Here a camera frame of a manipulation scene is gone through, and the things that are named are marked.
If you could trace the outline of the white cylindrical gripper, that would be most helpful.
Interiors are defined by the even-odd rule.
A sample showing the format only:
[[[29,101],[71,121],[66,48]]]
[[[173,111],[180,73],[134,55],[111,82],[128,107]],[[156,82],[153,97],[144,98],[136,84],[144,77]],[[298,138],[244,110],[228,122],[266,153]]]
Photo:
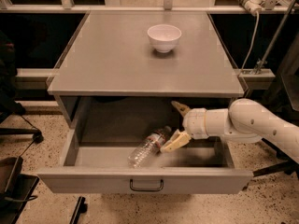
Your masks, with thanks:
[[[194,140],[208,139],[205,108],[190,109],[187,105],[177,101],[172,101],[171,105],[184,117],[183,127],[185,131],[176,130],[160,148],[162,153],[169,153],[187,145],[191,138]]]

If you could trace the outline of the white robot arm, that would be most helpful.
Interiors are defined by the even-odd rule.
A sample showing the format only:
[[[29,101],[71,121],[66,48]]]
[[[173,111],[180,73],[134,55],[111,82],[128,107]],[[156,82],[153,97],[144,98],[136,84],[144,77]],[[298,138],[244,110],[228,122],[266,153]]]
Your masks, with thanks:
[[[183,117],[184,130],[176,130],[161,147],[163,153],[187,145],[192,139],[218,136],[225,141],[255,143],[271,142],[296,163],[299,163],[299,127],[281,119],[259,103],[242,98],[228,108],[189,108],[176,101],[172,106]]]

